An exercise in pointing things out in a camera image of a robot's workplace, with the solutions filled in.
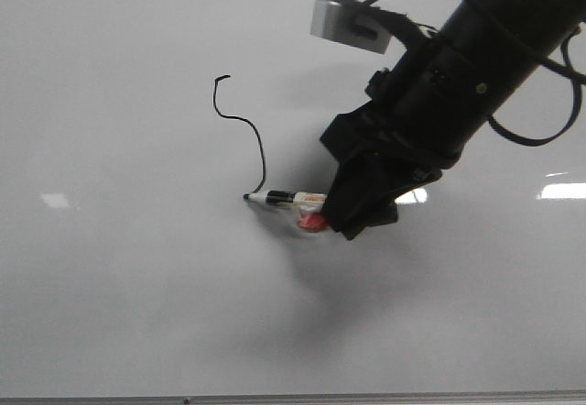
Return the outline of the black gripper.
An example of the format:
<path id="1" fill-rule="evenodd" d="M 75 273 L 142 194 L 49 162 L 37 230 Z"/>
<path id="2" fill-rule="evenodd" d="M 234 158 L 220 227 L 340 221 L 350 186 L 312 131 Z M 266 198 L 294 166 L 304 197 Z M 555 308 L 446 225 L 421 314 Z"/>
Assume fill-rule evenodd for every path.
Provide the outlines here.
<path id="1" fill-rule="evenodd" d="M 347 240 L 396 222 L 392 198 L 458 160 L 455 71 L 383 69 L 365 92 L 367 103 L 337 115 L 320 138 L 338 162 L 321 214 Z"/>

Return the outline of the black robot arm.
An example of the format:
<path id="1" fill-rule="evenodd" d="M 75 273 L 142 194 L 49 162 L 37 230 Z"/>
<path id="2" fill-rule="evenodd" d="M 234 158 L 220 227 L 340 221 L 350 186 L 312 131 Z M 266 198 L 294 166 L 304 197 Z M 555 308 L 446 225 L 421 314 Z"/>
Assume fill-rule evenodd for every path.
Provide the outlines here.
<path id="1" fill-rule="evenodd" d="M 543 66 L 579 93 L 585 77 L 550 54 L 585 18 L 585 0 L 461 0 L 439 31 L 424 32 L 377 0 L 319 0 L 312 31 L 384 52 L 405 46 L 368 83 L 368 102 L 335 117 L 321 143 L 339 168 L 321 212 L 348 239 L 397 219 L 396 198 L 436 181 L 472 135 L 532 71 Z"/>

